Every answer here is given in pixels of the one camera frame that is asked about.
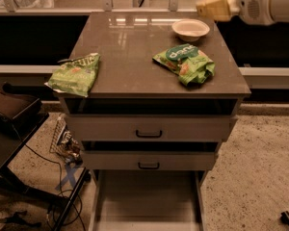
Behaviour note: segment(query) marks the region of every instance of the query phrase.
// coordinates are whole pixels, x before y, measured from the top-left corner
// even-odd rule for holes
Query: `chip bag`
[[[60,67],[53,72],[47,86],[87,97],[98,73],[99,58],[99,54],[91,53],[85,57],[60,61]]]
[[[163,51],[153,60],[178,75],[184,86],[189,83],[202,84],[209,76],[214,76],[215,63],[189,43]]]

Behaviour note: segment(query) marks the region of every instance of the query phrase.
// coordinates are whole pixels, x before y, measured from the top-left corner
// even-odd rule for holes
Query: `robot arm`
[[[238,15],[251,25],[289,22],[289,0],[199,0],[196,7],[200,16],[216,21]]]

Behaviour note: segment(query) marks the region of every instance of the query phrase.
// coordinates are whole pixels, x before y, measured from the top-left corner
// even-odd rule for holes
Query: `black drawer handle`
[[[142,133],[139,130],[136,130],[136,136],[138,138],[146,138],[146,139],[158,139],[161,138],[163,135],[163,131],[160,130],[158,135],[148,134],[148,133]]]
[[[156,170],[160,168],[160,163],[138,163],[139,169]]]

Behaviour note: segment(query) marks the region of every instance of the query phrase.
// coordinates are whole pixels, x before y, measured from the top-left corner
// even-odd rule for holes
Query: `speckled floor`
[[[52,110],[28,145],[43,157],[61,163],[62,183],[64,190],[68,190],[81,168],[66,167],[51,153],[51,141],[60,116],[60,110]],[[26,184],[58,193],[58,165],[39,158],[27,147],[18,153],[10,168]],[[76,212],[72,209],[68,219],[71,224],[62,230],[83,230],[81,220],[88,229],[94,191],[94,182],[86,182],[76,199],[76,208],[80,210],[82,207],[81,219],[73,221]],[[289,212],[289,105],[244,104],[229,140],[222,145],[216,165],[202,184],[201,192],[208,231],[289,230],[280,221],[280,213]],[[49,230],[47,207],[32,200],[0,194],[0,212],[11,215],[14,211],[27,210],[24,217],[27,221],[42,223],[41,228],[6,224],[2,230]]]

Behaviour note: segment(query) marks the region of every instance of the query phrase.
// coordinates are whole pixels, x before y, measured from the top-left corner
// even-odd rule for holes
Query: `desk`
[[[204,20],[210,32],[193,43],[216,63],[215,76],[202,86],[186,88],[152,61],[184,43],[171,29],[180,18],[200,19],[182,12],[92,13],[74,48],[73,57],[101,55],[88,98],[57,94],[97,187],[103,170],[193,171],[199,193],[250,95],[213,21]]]
[[[34,199],[41,200],[48,204],[54,204],[62,208],[57,223],[52,230],[60,230],[63,225],[68,211],[72,207],[77,193],[79,193],[88,171],[84,168],[81,176],[78,179],[70,197],[61,197],[53,193],[45,192],[39,189],[25,185],[9,168],[9,162],[21,150],[26,142],[38,131],[41,125],[47,120],[49,114],[38,114],[33,116],[26,124],[26,129],[18,131],[22,141],[17,137],[17,134],[4,133],[0,131],[0,193],[13,192],[28,196]]]

